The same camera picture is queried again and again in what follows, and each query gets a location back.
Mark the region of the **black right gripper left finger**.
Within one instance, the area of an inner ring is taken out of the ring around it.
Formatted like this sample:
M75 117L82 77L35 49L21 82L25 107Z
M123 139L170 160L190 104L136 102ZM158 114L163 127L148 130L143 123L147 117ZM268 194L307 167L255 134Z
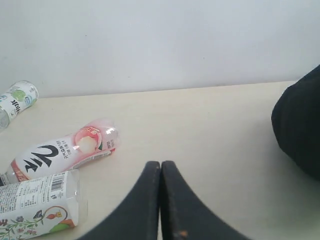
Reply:
M81 240L156 240L161 167L148 161L124 200Z

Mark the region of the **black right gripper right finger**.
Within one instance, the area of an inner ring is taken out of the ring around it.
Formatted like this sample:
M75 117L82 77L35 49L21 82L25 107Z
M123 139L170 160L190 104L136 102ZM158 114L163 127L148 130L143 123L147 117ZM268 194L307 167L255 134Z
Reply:
M247 240L193 192L173 161L161 164L161 231L164 240Z

